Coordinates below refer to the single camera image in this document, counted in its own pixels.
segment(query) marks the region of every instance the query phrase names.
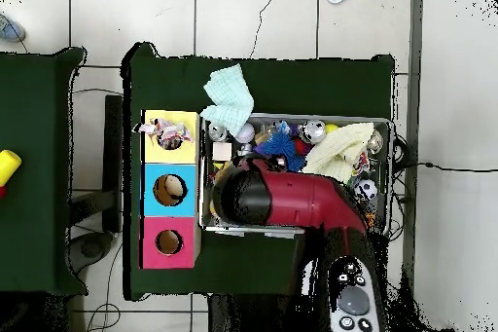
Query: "blue fuzzy toy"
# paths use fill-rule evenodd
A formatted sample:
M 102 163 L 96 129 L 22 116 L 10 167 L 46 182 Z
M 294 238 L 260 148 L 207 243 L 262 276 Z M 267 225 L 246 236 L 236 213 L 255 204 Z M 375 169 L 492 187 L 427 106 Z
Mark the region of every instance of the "blue fuzzy toy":
M 300 171 L 304 167 L 304 158 L 296 155 L 296 146 L 289 134 L 277 132 L 266 142 L 256 146 L 254 149 L 261 155 L 284 155 L 287 159 L 287 168 L 290 171 Z

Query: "yellow box section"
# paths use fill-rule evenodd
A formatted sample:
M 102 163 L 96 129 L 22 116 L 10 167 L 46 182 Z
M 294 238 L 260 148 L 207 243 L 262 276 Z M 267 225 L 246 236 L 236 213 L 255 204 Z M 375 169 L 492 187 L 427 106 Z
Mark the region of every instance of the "yellow box section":
M 177 123 L 183 123 L 192 136 L 192 141 L 184 141 L 175 150 L 164 150 L 155 137 L 145 136 L 145 162 L 151 164 L 195 164 L 197 146 L 197 118 L 196 112 L 179 112 L 167 110 L 146 110 L 145 123 L 151 119 L 165 119 Z

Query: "yellow object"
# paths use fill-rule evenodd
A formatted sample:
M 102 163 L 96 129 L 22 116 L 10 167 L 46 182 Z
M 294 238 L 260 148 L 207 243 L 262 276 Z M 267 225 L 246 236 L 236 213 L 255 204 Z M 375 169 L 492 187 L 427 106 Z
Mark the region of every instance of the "yellow object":
M 230 166 L 232 166 L 231 161 L 227 161 L 223 164 L 223 167 L 218 170 L 218 172 L 214 175 L 214 183 L 218 183 L 218 180 L 220 180 L 220 177 L 222 176 L 223 172 L 227 170 Z
M 373 228 L 375 226 L 375 213 L 365 213 L 365 217 L 367 218 L 369 228 Z
M 209 203 L 209 211 L 211 212 L 211 214 L 214 216 L 214 217 L 218 217 L 218 215 L 216 214 L 216 209 L 214 208 L 214 203 L 213 201 L 211 201 Z
M 266 142 L 270 136 L 271 136 L 271 133 L 268 131 L 267 132 L 259 132 L 258 134 L 256 134 L 254 136 L 254 141 L 256 142 L 256 144 L 261 144 L 261 143 Z
M 0 187 L 5 186 L 21 162 L 20 157 L 10 150 L 0 152 Z
M 198 114 L 196 112 L 178 112 L 166 110 L 146 110 L 145 123 L 151 119 L 165 119 L 175 124 L 183 123 L 192 136 L 192 141 L 185 140 L 178 149 L 164 150 L 158 145 L 156 137 L 145 136 L 145 162 L 152 164 L 196 164 L 196 144 Z
M 338 129 L 338 126 L 334 125 L 333 123 L 328 123 L 327 125 L 325 125 L 325 133 L 330 133 L 335 129 Z

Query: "green table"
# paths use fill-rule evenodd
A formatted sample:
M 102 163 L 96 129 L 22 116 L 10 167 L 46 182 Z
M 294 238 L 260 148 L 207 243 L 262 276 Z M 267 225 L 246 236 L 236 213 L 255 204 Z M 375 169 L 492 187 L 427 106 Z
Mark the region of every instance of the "green table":
M 254 112 L 391 118 L 394 59 L 321 58 L 298 61 L 161 58 L 137 43 L 123 61 L 124 134 L 142 109 L 200 112 L 212 104 L 203 86 L 215 70 L 240 63 L 254 97 Z M 124 137 L 124 293 L 289 292 L 297 240 L 202 233 L 191 270 L 138 268 L 139 137 Z
M 83 56 L 0 53 L 0 150 L 22 158 L 0 201 L 0 291 L 86 291 L 65 264 L 68 94 Z

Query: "blue toy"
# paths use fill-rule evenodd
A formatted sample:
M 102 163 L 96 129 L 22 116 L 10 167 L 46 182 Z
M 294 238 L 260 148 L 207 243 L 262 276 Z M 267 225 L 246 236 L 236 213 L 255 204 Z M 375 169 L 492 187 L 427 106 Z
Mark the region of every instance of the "blue toy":
M 299 136 L 300 129 L 298 125 L 289 125 L 289 129 L 291 130 L 291 136 Z
M 291 135 L 282 132 L 282 129 L 285 128 L 281 127 L 280 131 L 274 133 L 266 142 L 256 146 L 254 150 L 265 156 L 284 155 L 287 159 L 287 168 L 290 171 L 300 171 L 305 165 L 305 159 L 296 154 L 296 145 Z

